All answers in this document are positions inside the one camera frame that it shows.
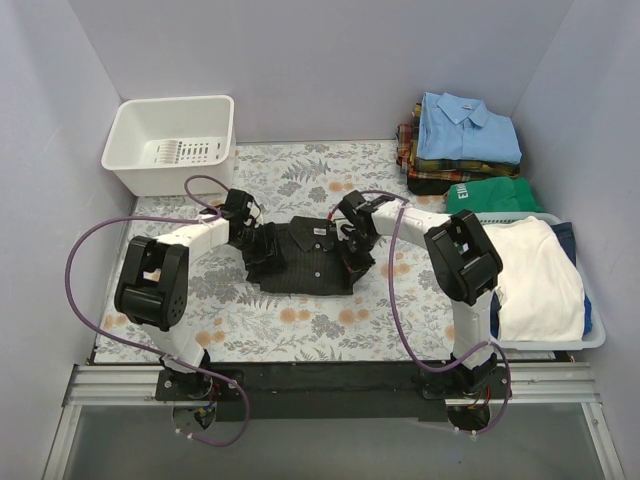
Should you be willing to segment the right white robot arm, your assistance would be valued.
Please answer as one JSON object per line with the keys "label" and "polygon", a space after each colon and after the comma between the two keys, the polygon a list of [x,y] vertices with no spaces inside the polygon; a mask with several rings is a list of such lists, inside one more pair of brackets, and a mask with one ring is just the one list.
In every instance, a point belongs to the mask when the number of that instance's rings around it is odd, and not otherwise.
{"label": "right white robot arm", "polygon": [[382,237],[390,239],[388,269],[392,271],[399,240],[428,252],[436,281],[451,300],[454,341],[447,363],[433,367],[412,350],[401,325],[393,274],[387,274],[393,321],[411,360],[423,371],[423,383],[437,393],[475,397],[489,384],[497,366],[498,347],[491,340],[491,303],[503,263],[476,215],[431,214],[413,208],[396,195],[380,193],[367,200],[352,191],[334,208],[344,220],[328,223],[336,229],[337,250],[348,273],[357,281],[373,266],[371,250]]}

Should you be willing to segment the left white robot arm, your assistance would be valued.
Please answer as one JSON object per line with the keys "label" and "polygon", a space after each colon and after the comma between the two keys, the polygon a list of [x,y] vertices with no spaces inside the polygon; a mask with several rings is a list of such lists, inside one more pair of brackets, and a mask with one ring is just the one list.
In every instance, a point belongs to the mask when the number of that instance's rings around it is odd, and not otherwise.
{"label": "left white robot arm", "polygon": [[203,369],[209,364],[207,352],[182,320],[189,268],[224,245],[242,252],[247,271],[279,273],[286,266],[275,224],[264,221],[252,195],[231,189],[223,204],[201,210],[170,233],[134,237],[116,287],[115,309],[151,338],[161,351],[167,380],[193,400],[205,398],[215,381]]}

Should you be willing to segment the black pinstriped long sleeve shirt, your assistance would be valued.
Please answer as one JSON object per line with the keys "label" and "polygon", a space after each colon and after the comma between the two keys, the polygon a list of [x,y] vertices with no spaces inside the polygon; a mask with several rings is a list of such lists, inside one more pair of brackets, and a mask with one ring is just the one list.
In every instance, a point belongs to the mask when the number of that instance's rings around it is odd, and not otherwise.
{"label": "black pinstriped long sleeve shirt", "polygon": [[248,282],[287,295],[351,295],[375,265],[368,251],[353,252],[338,238],[335,224],[301,216],[259,227],[242,258]]}

